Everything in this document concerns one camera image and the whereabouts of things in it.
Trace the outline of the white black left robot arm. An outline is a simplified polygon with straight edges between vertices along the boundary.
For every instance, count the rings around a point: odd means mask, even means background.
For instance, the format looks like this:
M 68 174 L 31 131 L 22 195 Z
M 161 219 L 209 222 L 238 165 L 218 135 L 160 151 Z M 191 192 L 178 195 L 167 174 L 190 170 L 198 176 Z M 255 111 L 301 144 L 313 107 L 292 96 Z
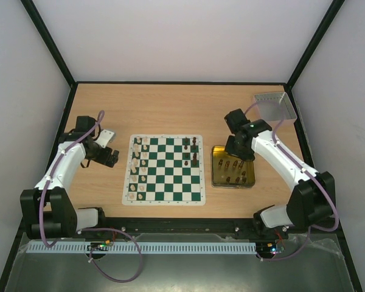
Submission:
M 75 127 L 60 136 L 57 153 L 42 179 L 32 189 L 23 190 L 20 203 L 29 239 L 42 240 L 50 247 L 49 240 L 72 237 L 78 230 L 102 222 L 102 208 L 75 209 L 69 189 L 79 168 L 85 169 L 91 162 L 112 168 L 118 162 L 119 151 L 108 146 L 116 134 L 101 127 L 104 115 L 100 111 L 97 118 L 78 116 Z

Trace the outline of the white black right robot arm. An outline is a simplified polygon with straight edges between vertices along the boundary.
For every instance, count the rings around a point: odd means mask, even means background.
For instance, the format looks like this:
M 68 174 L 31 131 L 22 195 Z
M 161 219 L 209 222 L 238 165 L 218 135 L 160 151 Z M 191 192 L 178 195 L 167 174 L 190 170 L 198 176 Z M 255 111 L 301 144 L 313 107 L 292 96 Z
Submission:
M 286 205 L 273 205 L 253 215 L 253 231 L 267 238 L 275 228 L 294 226 L 325 232 L 339 227 L 334 204 L 335 180 L 329 172 L 320 173 L 300 160 L 280 139 L 276 129 L 262 119 L 251 121 L 241 109 L 229 112 L 225 121 L 231 131 L 227 154 L 252 161 L 260 155 L 282 177 L 291 190 Z

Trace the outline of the gold square tin box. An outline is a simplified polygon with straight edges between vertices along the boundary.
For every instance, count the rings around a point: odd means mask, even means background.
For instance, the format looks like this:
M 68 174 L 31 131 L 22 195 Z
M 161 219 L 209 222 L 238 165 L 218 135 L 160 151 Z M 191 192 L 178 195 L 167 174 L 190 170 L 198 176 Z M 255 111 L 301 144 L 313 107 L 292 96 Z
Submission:
M 254 162 L 228 155 L 224 146 L 213 146 L 211 151 L 211 184 L 213 187 L 250 189 L 256 183 Z

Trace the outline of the green white chess board mat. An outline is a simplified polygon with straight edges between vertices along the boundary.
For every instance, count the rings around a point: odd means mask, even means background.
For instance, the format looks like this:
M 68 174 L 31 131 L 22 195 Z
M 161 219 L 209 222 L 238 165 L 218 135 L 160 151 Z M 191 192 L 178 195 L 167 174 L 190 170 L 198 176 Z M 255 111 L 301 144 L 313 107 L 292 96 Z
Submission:
M 141 138 L 137 144 L 136 137 Z M 149 144 L 144 145 L 144 137 Z M 190 140 L 187 150 L 183 140 Z M 192 146 L 196 137 L 197 146 Z M 198 164 L 191 166 L 194 153 Z M 203 206 L 206 203 L 203 137 L 199 134 L 133 134 L 122 192 L 124 206 Z

